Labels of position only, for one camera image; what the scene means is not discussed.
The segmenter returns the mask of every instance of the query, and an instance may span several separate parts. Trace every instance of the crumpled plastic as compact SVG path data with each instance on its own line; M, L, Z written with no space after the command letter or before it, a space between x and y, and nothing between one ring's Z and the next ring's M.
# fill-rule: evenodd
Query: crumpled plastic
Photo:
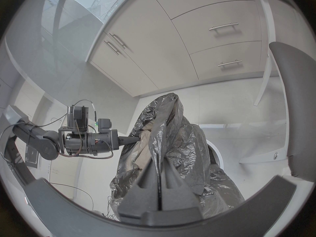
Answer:
M179 97L170 93L152 101L140 114L129 136L140 137L124 146L117 175L110 183L110 205L117 207L152 157L158 174L167 156L200 201L204 218L229 210L244 201L234 182L211 162L202 129L183 116Z

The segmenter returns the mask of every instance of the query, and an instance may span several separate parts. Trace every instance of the drawer handle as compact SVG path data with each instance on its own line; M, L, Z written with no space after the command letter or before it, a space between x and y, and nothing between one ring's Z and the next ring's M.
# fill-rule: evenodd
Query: drawer handle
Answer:
M239 25L239 23L230 23L230 24L227 24L227 25L212 27L209 30L211 31L211 30L216 30L216 29L219 29L219 28L227 27L227 26L238 26L238 25Z
M112 40L114 40L114 42L116 43L116 44L118 44L120 47L121 47L121 49L125 49L125 45L124 44L121 44L118 40L117 40L117 36L115 35L115 34L110 34L109 33L109 37L112 39Z
M235 60L233 62L228 62L228 63L224 63L224 64L223 64L223 62L221 62L218 66L221 67L221 66L225 66L225 65L228 65L228 64L238 63L238 62L242 62L242 61Z
M107 45L114 53L116 53L116 55L119 55L119 51L118 50L115 50L113 47L110 46L111 42L106 42L105 40L103 41L103 43L105 45Z

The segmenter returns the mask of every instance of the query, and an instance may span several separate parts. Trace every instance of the silver bar handle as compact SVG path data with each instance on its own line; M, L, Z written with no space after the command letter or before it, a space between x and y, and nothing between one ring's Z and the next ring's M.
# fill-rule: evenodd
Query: silver bar handle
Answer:
M121 49L125 49L125 45L124 44L121 44L117 39L116 39L116 35L115 34L108 34L109 35L109 37L112 39L112 40L114 40L114 42L116 43L116 44L118 44L120 47L121 47Z
M107 45L114 53L116 53L116 55L119 55L119 51L118 50L115 50L112 46L110 46L111 42L106 42L105 40L103 41L103 43L105 45Z
M238 25L239 25L239 23L229 23L227 25L212 27L209 30L211 31L211 30L216 30L216 29L219 29L219 28L227 27L227 26L238 26Z
M218 66L221 67L221 66L225 66L225 65L228 65L228 64L238 63L238 62L242 62L242 61L235 60L233 62L228 62L228 63L224 63L224 64L223 64L223 62L221 62Z

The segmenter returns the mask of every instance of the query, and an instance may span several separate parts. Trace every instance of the chair leg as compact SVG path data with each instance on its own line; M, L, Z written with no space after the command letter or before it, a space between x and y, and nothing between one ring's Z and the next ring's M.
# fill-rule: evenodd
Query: chair leg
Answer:
M271 55L269 55L267 65L265 67L264 74L263 74L263 82L262 82L258 97L254 103L254 106L258 106L258 104L263 96L263 93L268 85L268 81L269 81L271 71L272 71L272 64L273 64L273 59L272 59Z
M280 148L279 150L275 150L273 152L269 152L266 154L241 158L239 160L239 163L241 163L241 164L257 164L257 163L264 163L264 162L286 160L286 158L287 158L287 156L286 156L285 149Z

